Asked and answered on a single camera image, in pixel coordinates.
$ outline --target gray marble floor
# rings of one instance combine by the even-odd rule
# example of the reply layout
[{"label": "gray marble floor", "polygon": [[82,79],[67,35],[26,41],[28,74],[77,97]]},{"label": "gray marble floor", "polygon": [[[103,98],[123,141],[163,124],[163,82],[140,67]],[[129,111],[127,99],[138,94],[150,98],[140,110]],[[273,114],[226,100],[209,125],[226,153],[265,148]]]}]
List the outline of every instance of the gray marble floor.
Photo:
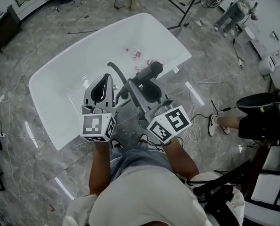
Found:
[{"label": "gray marble floor", "polygon": [[[140,12],[152,14],[166,27],[177,25],[182,17],[182,13],[166,0],[140,0],[136,11],[124,8],[116,11],[113,2],[82,0],[81,5],[81,0],[76,0],[71,6],[59,7],[59,12],[53,10],[59,5],[51,2],[27,18],[22,24],[23,31],[0,53],[0,96],[5,94],[10,101],[0,104],[2,130],[16,137],[26,137],[8,135],[1,138],[0,171],[4,172],[2,181],[6,190],[0,192],[0,221],[6,225],[60,225],[70,200],[88,192],[93,145],[75,146],[80,143],[76,140],[57,151],[52,143],[45,142],[49,141],[49,136],[28,88],[32,74],[88,35],[68,32],[100,29]],[[189,117],[197,113],[206,116],[215,113],[211,100],[221,109],[233,107],[239,98],[264,92],[267,88],[268,83],[258,72],[258,59],[249,45],[236,44],[239,55],[246,60],[244,70],[240,70],[236,63],[232,64],[237,57],[231,38],[225,39],[212,28],[220,15],[219,10],[214,10],[206,26],[199,28],[190,21],[189,26],[183,28],[178,39],[193,57],[180,65],[177,73],[170,72],[161,78],[172,96],[185,90],[187,81],[191,85],[202,82],[194,89],[204,105],[192,93],[191,101],[189,90],[174,97],[176,104],[183,105]],[[129,105],[128,110],[120,113],[118,123],[134,114],[135,108]],[[233,109],[222,114],[241,113]],[[191,137],[185,139],[187,135],[183,133],[182,136],[185,150],[201,172],[230,170],[254,156],[255,151],[247,149],[250,141],[238,138],[237,132],[225,135],[218,129],[214,137],[209,137],[207,119],[198,116],[195,123]],[[28,139],[28,127],[34,137],[41,140],[36,141],[36,145]],[[117,135],[127,138],[129,146],[135,143],[140,132],[134,120],[127,120],[115,130]]]}]

